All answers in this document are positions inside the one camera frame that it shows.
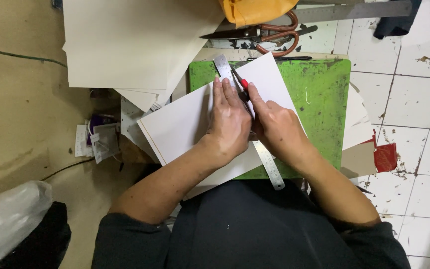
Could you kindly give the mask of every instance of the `dark cloth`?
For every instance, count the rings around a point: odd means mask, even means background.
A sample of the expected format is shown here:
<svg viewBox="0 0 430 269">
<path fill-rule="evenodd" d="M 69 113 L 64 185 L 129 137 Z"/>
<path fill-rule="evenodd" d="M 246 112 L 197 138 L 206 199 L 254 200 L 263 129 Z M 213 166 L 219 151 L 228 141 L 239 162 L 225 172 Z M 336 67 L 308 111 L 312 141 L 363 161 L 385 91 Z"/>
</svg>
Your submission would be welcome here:
<svg viewBox="0 0 430 269">
<path fill-rule="evenodd" d="M 0 268 L 57 269 L 71 241 L 66 205 L 53 202 L 43 220 L 19 245 L 0 260 Z"/>
<path fill-rule="evenodd" d="M 409 268 L 390 223 L 342 234 L 290 181 L 232 180 L 181 203 L 172 234 L 112 213 L 99 224 L 98 268 Z"/>
<path fill-rule="evenodd" d="M 400 36 L 406 35 L 411 29 L 414 18 L 418 13 L 419 6 L 422 0 L 411 0 L 412 8 L 411 15 L 405 17 L 387 17 L 381 18 L 373 36 L 377 39 L 383 39 L 385 36 Z"/>
</svg>

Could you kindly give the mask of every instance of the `cutting board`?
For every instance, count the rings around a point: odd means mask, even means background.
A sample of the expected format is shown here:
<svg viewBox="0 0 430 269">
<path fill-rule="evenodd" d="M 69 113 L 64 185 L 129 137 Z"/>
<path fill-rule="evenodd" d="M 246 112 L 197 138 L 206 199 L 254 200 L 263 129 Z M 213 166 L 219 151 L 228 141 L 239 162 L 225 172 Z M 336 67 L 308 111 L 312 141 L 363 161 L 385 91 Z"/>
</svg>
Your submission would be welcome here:
<svg viewBox="0 0 430 269">
<path fill-rule="evenodd" d="M 238 68 L 245 61 L 230 62 Z M 351 62 L 348 59 L 277 61 L 309 140 L 334 167 L 341 167 L 344 119 L 348 99 Z M 218 74 L 213 62 L 189 65 L 190 91 L 213 81 Z M 284 179 L 301 177 L 296 171 L 275 159 Z M 268 179 L 259 166 L 235 179 Z"/>
</svg>

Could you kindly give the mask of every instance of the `yellow bag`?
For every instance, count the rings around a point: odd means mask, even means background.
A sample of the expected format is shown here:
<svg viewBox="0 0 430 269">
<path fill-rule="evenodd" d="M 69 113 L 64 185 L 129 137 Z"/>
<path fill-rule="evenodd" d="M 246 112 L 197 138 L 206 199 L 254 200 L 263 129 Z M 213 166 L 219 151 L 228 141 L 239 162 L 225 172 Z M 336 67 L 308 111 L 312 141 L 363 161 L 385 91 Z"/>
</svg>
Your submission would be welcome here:
<svg viewBox="0 0 430 269">
<path fill-rule="evenodd" d="M 236 27 L 255 25 L 281 17 L 299 0 L 219 0 L 225 16 Z"/>
</svg>

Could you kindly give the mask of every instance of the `forearm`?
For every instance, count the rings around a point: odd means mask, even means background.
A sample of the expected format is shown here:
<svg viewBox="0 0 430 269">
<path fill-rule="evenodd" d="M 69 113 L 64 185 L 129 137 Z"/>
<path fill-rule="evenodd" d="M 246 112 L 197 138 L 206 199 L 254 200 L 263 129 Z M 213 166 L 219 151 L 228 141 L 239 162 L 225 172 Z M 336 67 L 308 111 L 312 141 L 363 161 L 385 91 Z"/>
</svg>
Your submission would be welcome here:
<svg viewBox="0 0 430 269">
<path fill-rule="evenodd" d="M 125 213 L 146 223 L 161 223 L 185 194 L 218 169 L 210 154 L 203 145 L 196 144 L 130 187 L 114 202 L 109 212 Z"/>
<path fill-rule="evenodd" d="M 306 163 L 298 171 L 306 178 L 319 206 L 329 216 L 358 225 L 380 222 L 379 214 L 369 199 L 317 151 L 306 154 Z"/>
</svg>

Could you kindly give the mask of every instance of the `white plastic bag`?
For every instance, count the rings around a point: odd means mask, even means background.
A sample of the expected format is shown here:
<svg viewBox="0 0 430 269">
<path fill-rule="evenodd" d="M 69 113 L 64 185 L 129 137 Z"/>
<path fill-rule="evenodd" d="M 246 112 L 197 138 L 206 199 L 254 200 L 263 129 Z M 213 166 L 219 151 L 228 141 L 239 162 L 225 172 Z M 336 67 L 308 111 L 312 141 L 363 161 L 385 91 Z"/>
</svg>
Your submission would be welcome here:
<svg viewBox="0 0 430 269">
<path fill-rule="evenodd" d="M 42 181 L 0 193 L 0 260 L 39 225 L 51 204 L 51 185 Z"/>
</svg>

